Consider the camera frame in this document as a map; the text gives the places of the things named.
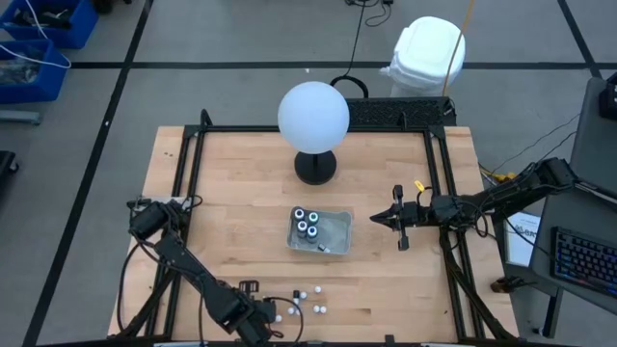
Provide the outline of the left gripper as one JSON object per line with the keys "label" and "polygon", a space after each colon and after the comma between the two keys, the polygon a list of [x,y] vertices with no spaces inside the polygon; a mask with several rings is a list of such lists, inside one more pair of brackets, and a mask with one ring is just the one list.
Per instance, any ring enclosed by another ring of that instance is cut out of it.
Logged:
{"label": "left gripper", "polygon": [[236,332],[246,345],[265,345],[273,336],[270,325],[275,322],[277,305],[272,299],[256,300],[259,291],[257,280],[239,282],[241,299],[246,306]]}

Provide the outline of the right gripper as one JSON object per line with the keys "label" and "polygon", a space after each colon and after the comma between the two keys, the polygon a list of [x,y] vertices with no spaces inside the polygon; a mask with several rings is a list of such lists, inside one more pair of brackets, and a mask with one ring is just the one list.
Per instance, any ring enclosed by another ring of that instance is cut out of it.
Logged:
{"label": "right gripper", "polygon": [[414,201],[403,201],[403,187],[395,185],[392,190],[394,203],[392,208],[383,212],[379,212],[370,217],[374,223],[388,227],[399,234],[397,248],[399,251],[407,251],[409,249],[409,237],[407,236],[406,227],[425,226],[429,220],[429,208],[422,206],[420,197],[423,192],[419,191],[416,194]]}

